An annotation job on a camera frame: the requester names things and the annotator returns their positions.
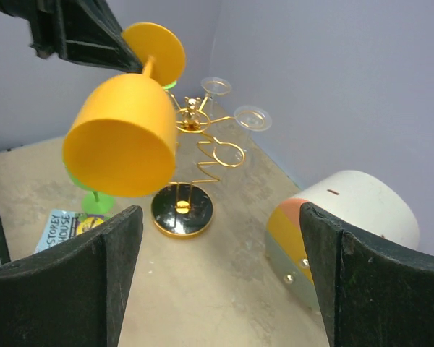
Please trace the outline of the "clear wine glass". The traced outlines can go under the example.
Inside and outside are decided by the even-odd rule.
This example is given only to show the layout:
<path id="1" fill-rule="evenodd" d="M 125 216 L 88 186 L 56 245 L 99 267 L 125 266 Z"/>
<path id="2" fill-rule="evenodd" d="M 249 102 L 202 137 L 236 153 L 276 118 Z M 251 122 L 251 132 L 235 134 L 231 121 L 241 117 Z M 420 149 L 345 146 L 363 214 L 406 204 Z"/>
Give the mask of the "clear wine glass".
<path id="1" fill-rule="evenodd" d="M 214 106 L 215 99 L 218 96 L 224 96 L 231 92 L 231 84 L 220 77 L 206 77 L 201 80 L 201 87 L 205 91 L 204 100 L 201 103 L 200 109 L 206 111 L 206 114 L 211 120 L 215 119 Z"/>
<path id="2" fill-rule="evenodd" d="M 271 128 L 272 118 L 269 113 L 256 106 L 244 105 L 237 108 L 234 112 L 235 122 L 238 123 L 243 131 L 241 148 L 245 158 L 250 158 L 250 143 L 253 133 L 264 132 Z"/>

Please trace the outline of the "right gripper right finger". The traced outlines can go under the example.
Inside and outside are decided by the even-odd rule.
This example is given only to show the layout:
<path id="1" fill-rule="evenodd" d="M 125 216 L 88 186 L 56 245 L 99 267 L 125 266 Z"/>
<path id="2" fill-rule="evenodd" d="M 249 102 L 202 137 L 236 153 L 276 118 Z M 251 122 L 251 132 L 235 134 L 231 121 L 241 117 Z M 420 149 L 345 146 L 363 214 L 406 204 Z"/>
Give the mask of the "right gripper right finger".
<path id="1" fill-rule="evenodd" d="M 434 256 L 311 202 L 299 222 L 330 346 L 434 346 Z"/>

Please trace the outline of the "orange plastic goblet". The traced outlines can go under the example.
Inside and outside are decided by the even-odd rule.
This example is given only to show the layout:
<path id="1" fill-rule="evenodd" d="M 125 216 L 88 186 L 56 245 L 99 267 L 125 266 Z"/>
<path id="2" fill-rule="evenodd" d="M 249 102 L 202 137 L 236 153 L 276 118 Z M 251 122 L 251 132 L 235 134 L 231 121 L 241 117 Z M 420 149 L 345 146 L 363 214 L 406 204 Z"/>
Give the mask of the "orange plastic goblet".
<path id="1" fill-rule="evenodd" d="M 178 37 L 156 23 L 135 23 L 122 38 L 142 68 L 94 89 L 63 140 L 62 159 L 92 190 L 140 197 L 174 174 L 176 111 L 164 88 L 181 77 L 186 56 Z"/>

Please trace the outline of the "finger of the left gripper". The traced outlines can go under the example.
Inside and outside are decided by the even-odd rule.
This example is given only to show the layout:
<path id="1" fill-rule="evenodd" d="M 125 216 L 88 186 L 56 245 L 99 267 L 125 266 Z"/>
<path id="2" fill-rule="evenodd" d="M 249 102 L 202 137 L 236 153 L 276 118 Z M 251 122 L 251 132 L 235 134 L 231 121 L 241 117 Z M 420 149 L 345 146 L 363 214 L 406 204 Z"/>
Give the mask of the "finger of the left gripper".
<path id="1" fill-rule="evenodd" d="M 107 1 L 58 1 L 57 33 L 57 52 L 65 61 L 122 72 L 142 70 Z"/>

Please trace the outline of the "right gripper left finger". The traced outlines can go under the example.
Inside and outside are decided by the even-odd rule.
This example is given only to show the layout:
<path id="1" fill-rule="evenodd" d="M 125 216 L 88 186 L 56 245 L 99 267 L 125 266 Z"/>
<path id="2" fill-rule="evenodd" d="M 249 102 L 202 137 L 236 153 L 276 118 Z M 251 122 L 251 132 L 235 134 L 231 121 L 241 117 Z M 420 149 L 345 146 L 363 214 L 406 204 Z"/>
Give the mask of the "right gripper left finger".
<path id="1" fill-rule="evenodd" d="M 0 267 L 0 346 L 117 346 L 143 230 L 130 206 Z"/>

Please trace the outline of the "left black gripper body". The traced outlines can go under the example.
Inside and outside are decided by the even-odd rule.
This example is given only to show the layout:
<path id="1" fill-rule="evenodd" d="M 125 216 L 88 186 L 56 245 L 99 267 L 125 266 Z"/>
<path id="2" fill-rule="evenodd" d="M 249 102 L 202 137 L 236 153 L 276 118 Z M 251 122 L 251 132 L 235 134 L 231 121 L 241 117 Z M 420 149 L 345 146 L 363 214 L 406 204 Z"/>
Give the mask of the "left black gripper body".
<path id="1" fill-rule="evenodd" d="M 26 20 L 32 43 L 39 58 L 47 59 L 57 54 L 67 60 L 66 33 L 64 28 L 67 1 L 0 0 L 0 12 Z"/>

